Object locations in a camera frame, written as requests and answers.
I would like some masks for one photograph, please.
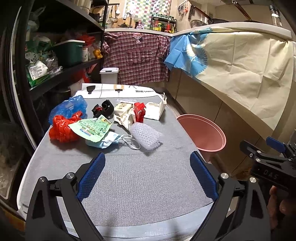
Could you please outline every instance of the orange plastic bag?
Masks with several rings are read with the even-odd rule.
[[[80,110],[75,112],[69,119],[62,115],[56,115],[53,118],[53,127],[49,130],[50,139],[59,140],[60,142],[77,141],[79,135],[75,134],[68,125],[81,120],[81,115],[83,113]]]

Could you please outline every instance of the gray tablecloth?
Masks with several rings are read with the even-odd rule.
[[[86,99],[87,114],[105,99]],[[137,98],[139,102],[160,102],[158,96]],[[117,98],[110,101],[116,105]],[[132,150],[125,143],[106,149],[89,147],[81,139],[73,143],[51,142],[48,134],[40,143],[29,166],[20,201],[29,205],[37,179],[49,180],[75,172],[90,162],[100,151],[106,165],[91,194],[82,201],[96,226],[133,226],[178,217],[199,209],[212,200],[204,194],[189,164],[189,156],[197,148],[167,107],[160,121],[144,119],[144,123],[163,133],[163,144],[153,151]],[[111,129],[118,134],[127,131],[118,123]],[[63,219],[70,221],[62,198],[58,199]]]

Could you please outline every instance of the green food wrapper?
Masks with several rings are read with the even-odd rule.
[[[73,124],[69,124],[69,127],[84,139],[99,142],[108,132],[111,125],[112,123],[107,118],[100,115],[99,118],[79,120]]]

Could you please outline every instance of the white lid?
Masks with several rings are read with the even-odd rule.
[[[65,43],[69,43],[69,42],[85,43],[85,41],[82,41],[82,40],[71,39],[71,40],[67,40],[67,41],[60,42],[60,43],[58,43],[58,44],[55,44],[54,46],[58,46],[58,45],[65,44]]]
[[[103,68],[100,74],[116,74],[119,72],[119,68]]]

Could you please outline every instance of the white trash bin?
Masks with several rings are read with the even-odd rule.
[[[117,84],[119,68],[103,68],[100,71],[102,84]]]

